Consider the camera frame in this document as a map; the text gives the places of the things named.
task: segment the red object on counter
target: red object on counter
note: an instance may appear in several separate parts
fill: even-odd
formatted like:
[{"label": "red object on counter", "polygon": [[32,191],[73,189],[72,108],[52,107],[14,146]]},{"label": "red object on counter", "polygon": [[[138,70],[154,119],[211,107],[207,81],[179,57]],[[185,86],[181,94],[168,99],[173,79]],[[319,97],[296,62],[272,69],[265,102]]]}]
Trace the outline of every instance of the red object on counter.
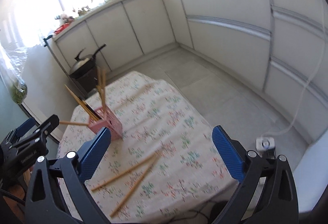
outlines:
[{"label": "red object on counter", "polygon": [[69,23],[64,23],[63,25],[61,25],[57,30],[54,31],[55,34],[60,33],[61,31],[63,31],[65,28],[67,28],[69,26]]}]

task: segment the white cable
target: white cable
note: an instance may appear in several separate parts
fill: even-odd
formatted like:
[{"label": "white cable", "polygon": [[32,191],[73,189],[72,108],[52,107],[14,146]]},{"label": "white cable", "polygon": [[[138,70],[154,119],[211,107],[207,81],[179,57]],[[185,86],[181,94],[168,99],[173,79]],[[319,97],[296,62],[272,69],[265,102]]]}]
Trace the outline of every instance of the white cable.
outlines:
[{"label": "white cable", "polygon": [[305,83],[305,86],[304,86],[303,90],[301,91],[301,95],[300,95],[300,98],[298,100],[298,105],[297,105],[297,109],[296,109],[296,112],[295,112],[295,116],[294,116],[293,120],[291,121],[291,123],[289,124],[289,126],[286,129],[284,129],[284,130],[282,130],[280,132],[265,132],[264,134],[261,135],[261,137],[268,136],[268,135],[270,135],[270,136],[283,135],[283,134],[287,133],[293,127],[293,125],[294,125],[294,123],[296,121],[298,111],[299,111],[300,106],[302,104],[304,92],[307,89],[307,87],[309,86],[310,82],[316,76],[317,72],[319,71],[319,68],[321,66],[321,63],[323,61],[323,58],[324,58],[324,55],[325,55],[325,52],[326,52],[326,28],[325,28],[325,7],[324,7],[324,1],[325,0],[321,0],[321,9],[322,9],[321,23],[322,23],[323,40],[324,40],[323,48],[322,48],[322,51],[321,51],[321,56],[319,58],[319,62],[317,64],[315,70],[310,75],[310,77],[307,79],[307,81]]}]

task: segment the baseboard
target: baseboard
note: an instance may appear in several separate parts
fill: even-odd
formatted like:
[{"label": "baseboard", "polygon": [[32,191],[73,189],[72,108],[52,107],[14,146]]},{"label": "baseboard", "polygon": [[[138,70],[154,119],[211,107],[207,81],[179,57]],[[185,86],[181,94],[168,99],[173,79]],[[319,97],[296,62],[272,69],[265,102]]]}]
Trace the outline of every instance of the baseboard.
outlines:
[{"label": "baseboard", "polygon": [[[262,92],[262,90],[257,89],[255,86],[253,86],[252,84],[250,84],[247,80],[245,80],[244,78],[240,77],[238,74],[236,74],[233,70],[231,70],[230,68],[218,63],[217,61],[215,61],[214,59],[205,56],[202,53],[199,53],[198,51],[193,50],[192,48],[185,46],[183,44],[180,44],[180,46],[190,52],[192,52],[193,54],[205,59],[206,61],[212,63],[214,66],[218,67],[219,69],[227,72],[230,76],[234,77],[235,79],[237,79],[238,81],[240,81],[242,84],[246,85],[248,88],[250,88],[254,93],[256,93],[257,95],[259,95],[261,98],[263,98],[265,101],[267,101],[271,106],[273,106],[281,115],[283,115],[283,117],[291,122],[294,118],[294,116],[291,116],[285,109],[283,109],[277,102],[275,102],[272,98],[270,98],[268,95],[266,95],[265,93]],[[298,131],[298,133],[303,137],[303,139],[308,143],[312,143],[313,140],[311,138],[311,136],[309,135],[309,133],[303,128],[303,126],[298,122],[295,121],[294,122],[294,128]]]},{"label": "baseboard", "polygon": [[168,51],[170,51],[174,48],[177,48],[177,47],[179,47],[178,43],[175,43],[175,42],[174,43],[169,43],[169,44],[167,44],[167,45],[165,45],[165,46],[163,46],[159,49],[156,49],[156,50],[154,50],[154,51],[152,51],[152,52],[150,52],[146,55],[143,55],[143,56],[141,56],[137,59],[134,59],[131,62],[129,62],[128,64],[123,65],[122,67],[119,67],[119,68],[107,73],[108,79],[111,79],[111,78],[121,74],[122,72],[125,72],[125,71],[129,70],[130,68],[132,68],[134,66],[137,66],[137,65],[139,65],[139,64],[141,64],[141,63],[143,63],[147,60],[150,60],[150,59],[152,59],[152,58],[154,58],[154,57],[156,57],[160,54],[168,52]]}]

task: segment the flower pattern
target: flower pattern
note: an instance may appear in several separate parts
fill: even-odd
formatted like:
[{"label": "flower pattern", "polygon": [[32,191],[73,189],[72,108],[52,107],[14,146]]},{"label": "flower pattern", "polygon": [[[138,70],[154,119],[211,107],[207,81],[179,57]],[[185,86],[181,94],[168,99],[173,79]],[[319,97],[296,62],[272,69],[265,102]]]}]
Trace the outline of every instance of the flower pattern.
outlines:
[{"label": "flower pattern", "polygon": [[[87,102],[93,108],[101,106],[99,95]],[[90,191],[112,223],[165,222],[211,199],[235,181],[212,142],[211,126],[165,81],[130,72],[106,87],[106,104],[123,125],[122,139],[112,141],[92,179],[85,182],[88,190],[155,151],[160,155],[114,218],[109,215],[149,164]],[[88,122],[89,117],[77,106],[71,120]],[[94,136],[87,127],[68,126],[57,157],[78,150]],[[63,179],[59,184],[72,216],[80,219]]]}]

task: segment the floral tablecloth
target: floral tablecloth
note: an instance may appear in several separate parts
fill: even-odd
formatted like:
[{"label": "floral tablecloth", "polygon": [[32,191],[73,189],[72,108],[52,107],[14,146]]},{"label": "floral tablecloth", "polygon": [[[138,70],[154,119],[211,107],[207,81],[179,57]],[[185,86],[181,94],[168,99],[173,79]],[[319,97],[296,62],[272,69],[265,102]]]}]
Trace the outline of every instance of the floral tablecloth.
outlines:
[{"label": "floral tablecloth", "polygon": [[[93,108],[101,106],[98,94],[87,102]],[[121,121],[123,138],[111,142],[92,179],[85,182],[89,190],[162,149],[160,159],[114,218],[110,213],[149,164],[90,191],[111,222],[160,223],[234,183],[212,142],[211,126],[167,82],[130,72],[106,86],[106,104]],[[77,106],[71,121],[87,122],[88,115]],[[68,126],[57,156],[77,151],[94,136],[87,127]],[[71,214],[79,218],[62,179],[60,187]]]}]

